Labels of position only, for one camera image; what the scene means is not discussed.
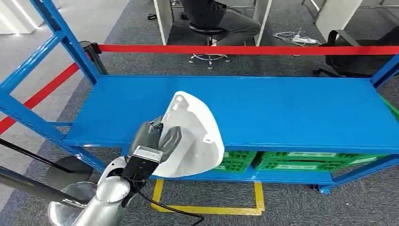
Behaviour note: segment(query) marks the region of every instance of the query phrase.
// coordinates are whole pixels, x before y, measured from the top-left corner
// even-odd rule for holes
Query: person
[[[238,46],[260,32],[261,26],[226,5],[214,0],[181,0],[191,23],[200,28],[222,28],[227,35],[215,36],[218,46]]]

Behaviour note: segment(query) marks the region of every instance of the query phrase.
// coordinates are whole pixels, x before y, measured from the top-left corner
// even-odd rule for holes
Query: yellow floor tape
[[[157,179],[157,182],[155,183],[154,194],[152,195],[152,199],[157,202],[159,202],[161,200],[163,183],[164,183],[164,179]],[[264,200],[263,200],[262,183],[255,182],[254,187],[255,187],[256,208],[178,206],[178,205],[168,205],[168,206],[171,208],[175,208],[175,209],[190,212],[190,213],[259,216],[262,214],[262,211],[265,210]],[[154,209],[158,210],[159,212],[172,212],[170,210],[164,209],[155,204],[151,204],[151,206]]]

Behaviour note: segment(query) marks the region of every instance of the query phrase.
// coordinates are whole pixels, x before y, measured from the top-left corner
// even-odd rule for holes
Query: red barrier tape
[[[38,105],[44,98],[50,95],[56,88],[61,86],[68,78],[70,78],[75,72],[79,70],[76,63],[71,64],[63,72],[61,72],[57,77],[55,77],[49,84],[39,90],[35,95],[33,95],[29,100],[24,103],[24,106],[32,109]],[[7,117],[0,121],[0,135],[8,130],[16,121]]]
[[[103,52],[120,53],[213,53],[228,55],[395,55],[399,46],[179,46],[179,45],[98,45]]]

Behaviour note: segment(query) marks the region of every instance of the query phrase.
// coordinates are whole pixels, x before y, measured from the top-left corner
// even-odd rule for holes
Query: black office chair
[[[219,34],[223,34],[226,33],[227,31],[225,29],[222,28],[200,28],[197,27],[193,24],[190,24],[190,30],[192,30],[193,32],[197,33],[197,34],[203,34],[207,36],[207,46],[212,46],[212,40],[213,40],[213,36],[214,35],[219,35]],[[208,61],[208,69],[212,70],[213,66],[212,66],[212,61],[215,60],[219,60],[221,58],[224,58],[225,62],[230,62],[229,57],[225,54],[193,54],[192,57],[190,57],[189,63],[192,64],[194,63],[194,59],[200,59],[200,60],[205,60]]]
[[[395,27],[389,33],[378,40],[354,40],[344,30],[331,31],[324,46],[398,46],[399,45],[399,27]],[[343,55],[327,55],[326,64],[331,66],[338,74],[328,70],[319,68],[314,70],[313,75],[325,73],[331,77],[349,77],[349,78],[370,78],[382,66],[384,66],[393,56],[392,55],[376,55],[376,56],[343,56]]]

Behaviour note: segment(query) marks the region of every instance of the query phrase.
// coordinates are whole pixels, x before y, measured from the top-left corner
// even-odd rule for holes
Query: blue shelf board
[[[369,79],[102,76],[64,142],[126,147],[173,94],[206,103],[226,150],[399,153],[399,124]]]
[[[268,170],[255,171],[249,166],[245,173],[227,173],[210,170],[193,176],[181,178],[165,178],[166,180],[195,180],[195,181],[225,181],[225,182],[252,182],[265,183],[304,184],[304,185],[330,185],[333,184],[329,172],[284,171]]]

